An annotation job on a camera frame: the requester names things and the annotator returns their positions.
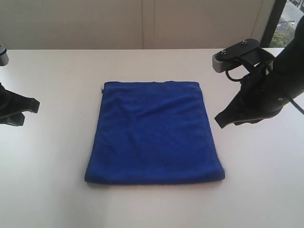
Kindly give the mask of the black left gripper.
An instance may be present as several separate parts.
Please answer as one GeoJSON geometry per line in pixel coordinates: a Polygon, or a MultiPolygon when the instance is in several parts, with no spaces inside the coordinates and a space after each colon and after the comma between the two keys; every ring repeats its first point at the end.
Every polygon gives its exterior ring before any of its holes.
{"type": "Polygon", "coordinates": [[[23,126],[25,116],[22,112],[37,113],[39,106],[40,102],[35,98],[21,96],[0,85],[0,124],[23,126]]]}

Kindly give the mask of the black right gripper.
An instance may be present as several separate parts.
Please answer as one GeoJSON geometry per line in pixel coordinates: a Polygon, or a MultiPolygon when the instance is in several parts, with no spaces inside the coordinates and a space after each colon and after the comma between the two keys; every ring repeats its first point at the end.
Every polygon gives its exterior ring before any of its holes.
{"type": "Polygon", "coordinates": [[[241,81],[240,91],[215,116],[221,129],[229,124],[256,124],[276,116],[292,96],[292,72],[259,67],[241,81]]]}

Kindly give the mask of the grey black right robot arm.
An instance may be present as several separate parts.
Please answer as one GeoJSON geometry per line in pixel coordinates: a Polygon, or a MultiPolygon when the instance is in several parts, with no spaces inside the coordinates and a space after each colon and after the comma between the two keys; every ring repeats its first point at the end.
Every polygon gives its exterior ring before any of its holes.
{"type": "Polygon", "coordinates": [[[272,118],[288,103],[302,113],[294,99],[304,92],[304,20],[300,19],[294,38],[278,56],[250,38],[214,54],[212,66],[241,84],[233,100],[215,117],[220,128],[272,118]]]}

